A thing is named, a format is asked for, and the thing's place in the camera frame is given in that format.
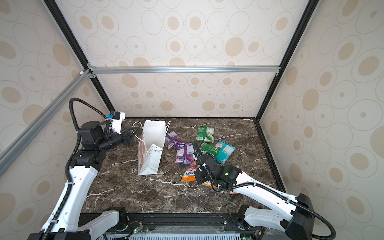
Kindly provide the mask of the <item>Fox's fruits candy bag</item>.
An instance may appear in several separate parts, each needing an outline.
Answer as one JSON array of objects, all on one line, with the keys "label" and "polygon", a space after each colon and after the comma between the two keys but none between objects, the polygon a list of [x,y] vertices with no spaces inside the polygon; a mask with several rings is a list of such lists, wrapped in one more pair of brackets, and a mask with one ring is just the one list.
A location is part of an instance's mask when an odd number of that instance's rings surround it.
[{"label": "Fox's fruits candy bag", "polygon": [[196,181],[195,171],[198,169],[196,163],[191,164],[191,166],[185,171],[182,175],[182,182]]},{"label": "Fox's fruits candy bag", "polygon": [[212,188],[212,184],[211,184],[210,181],[205,181],[205,182],[203,182],[203,183],[202,183],[202,186],[206,186],[206,187],[210,187],[210,188]]}]

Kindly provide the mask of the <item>white paper gift bag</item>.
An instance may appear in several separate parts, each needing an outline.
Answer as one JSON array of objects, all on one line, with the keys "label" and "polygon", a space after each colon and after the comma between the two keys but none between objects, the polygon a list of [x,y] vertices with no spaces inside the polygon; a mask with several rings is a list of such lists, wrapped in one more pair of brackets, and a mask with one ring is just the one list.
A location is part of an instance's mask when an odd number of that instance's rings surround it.
[{"label": "white paper gift bag", "polygon": [[142,130],[138,147],[138,175],[156,175],[159,170],[160,161],[165,145],[166,133],[170,123],[161,120],[146,120],[144,124],[139,121],[133,123],[132,127]]}]

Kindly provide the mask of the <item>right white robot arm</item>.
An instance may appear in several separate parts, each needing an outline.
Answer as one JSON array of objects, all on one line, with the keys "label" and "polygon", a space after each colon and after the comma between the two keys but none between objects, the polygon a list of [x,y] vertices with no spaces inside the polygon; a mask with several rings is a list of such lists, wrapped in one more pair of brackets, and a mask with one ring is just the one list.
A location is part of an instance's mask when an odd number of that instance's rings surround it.
[{"label": "right white robot arm", "polygon": [[266,227],[282,231],[292,240],[312,239],[315,217],[310,213],[314,208],[308,196],[275,190],[234,166],[221,166],[209,153],[198,154],[196,163],[199,184],[210,182],[215,191],[245,195],[267,207],[242,206],[238,218],[243,228]]}]

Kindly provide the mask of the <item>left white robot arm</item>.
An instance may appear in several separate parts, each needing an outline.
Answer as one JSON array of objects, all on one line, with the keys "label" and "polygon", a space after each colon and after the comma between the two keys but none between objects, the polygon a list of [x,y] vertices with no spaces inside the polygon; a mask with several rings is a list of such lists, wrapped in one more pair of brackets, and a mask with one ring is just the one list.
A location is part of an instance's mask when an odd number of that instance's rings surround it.
[{"label": "left white robot arm", "polygon": [[77,149],[65,167],[67,182],[62,194],[39,233],[30,234],[30,240],[96,240],[117,225],[126,226],[128,220],[122,210],[108,210],[83,226],[79,225],[87,193],[101,169],[107,151],[118,145],[128,145],[141,128],[122,129],[109,135],[102,123],[91,121],[83,124],[78,135],[83,147]]}]

